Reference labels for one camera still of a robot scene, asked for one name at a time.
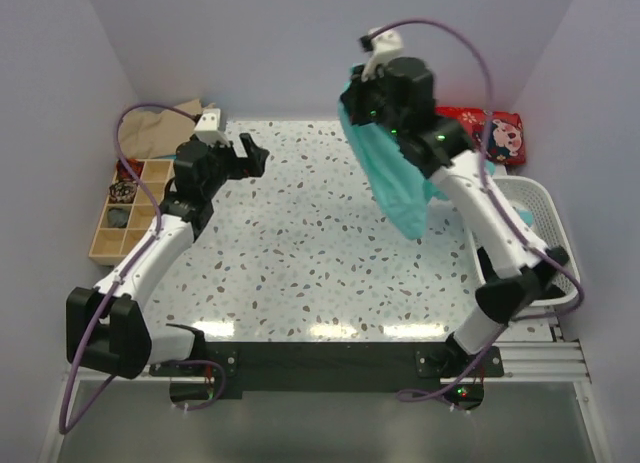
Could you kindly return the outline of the mint green t shirt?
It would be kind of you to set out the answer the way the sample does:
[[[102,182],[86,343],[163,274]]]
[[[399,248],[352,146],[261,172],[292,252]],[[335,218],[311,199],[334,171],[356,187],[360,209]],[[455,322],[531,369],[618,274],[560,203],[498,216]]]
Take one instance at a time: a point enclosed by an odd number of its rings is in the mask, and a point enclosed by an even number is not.
[[[423,60],[398,57],[382,68],[400,75],[394,92],[399,127],[352,125],[347,117],[347,85],[339,98],[340,121],[383,213],[405,237],[417,239],[426,224],[422,207],[436,195],[429,178],[442,167],[450,168],[458,149],[475,150],[481,160],[488,159],[493,114],[486,113],[477,146],[457,119],[436,112],[435,78]]]

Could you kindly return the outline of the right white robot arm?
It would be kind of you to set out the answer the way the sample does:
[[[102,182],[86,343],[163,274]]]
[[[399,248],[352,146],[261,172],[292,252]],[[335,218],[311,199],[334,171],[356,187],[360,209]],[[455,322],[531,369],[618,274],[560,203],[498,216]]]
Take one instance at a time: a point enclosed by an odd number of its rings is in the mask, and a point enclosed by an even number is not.
[[[403,236],[418,239],[429,201],[441,194],[473,231],[494,271],[476,290],[474,310],[448,338],[448,369],[469,375],[481,363],[480,352],[544,295],[570,256],[527,227],[461,122],[438,111],[434,77],[422,60],[398,57],[372,75],[365,70],[351,69],[338,108],[379,208]]]

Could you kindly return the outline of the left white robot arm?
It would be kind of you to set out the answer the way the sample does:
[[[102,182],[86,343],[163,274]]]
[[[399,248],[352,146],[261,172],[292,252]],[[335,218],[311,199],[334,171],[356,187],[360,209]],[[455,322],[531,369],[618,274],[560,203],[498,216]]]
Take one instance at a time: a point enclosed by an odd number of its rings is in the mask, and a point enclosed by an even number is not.
[[[149,365],[171,362],[185,375],[207,363],[202,333],[170,324],[152,332],[143,310],[171,265],[200,237],[214,209],[212,200],[229,180],[260,178],[267,149],[242,133],[246,154],[232,143],[197,138],[178,147],[173,177],[145,236],[91,288],[75,288],[66,300],[66,352],[73,370],[88,368],[134,379]]]

